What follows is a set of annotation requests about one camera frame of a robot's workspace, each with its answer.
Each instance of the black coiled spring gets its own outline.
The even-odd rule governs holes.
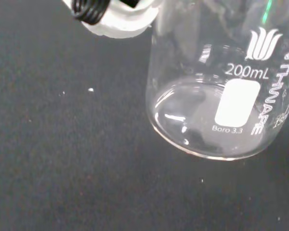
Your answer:
[[[110,0],[72,0],[72,15],[90,25],[97,24],[103,17]]]

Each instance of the glass beaker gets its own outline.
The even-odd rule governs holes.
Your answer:
[[[289,0],[166,0],[152,38],[147,113],[169,143],[235,160],[289,114]]]

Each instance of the white plastic cap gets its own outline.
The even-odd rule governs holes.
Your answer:
[[[143,33],[155,20],[163,0],[140,0],[135,8],[119,0],[111,0],[101,21],[96,25],[83,25],[96,35],[124,39]],[[71,8],[72,0],[63,0]]]

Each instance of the brand logo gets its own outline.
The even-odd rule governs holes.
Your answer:
[[[273,29],[269,33],[266,33],[262,27],[259,29],[260,35],[253,30],[251,31],[252,37],[246,59],[268,60],[272,56],[278,40],[283,36],[283,34],[275,34],[277,29]]]

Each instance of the black background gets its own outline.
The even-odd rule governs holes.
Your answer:
[[[150,36],[0,0],[0,231],[289,231],[289,118],[246,160],[173,148],[145,114]]]

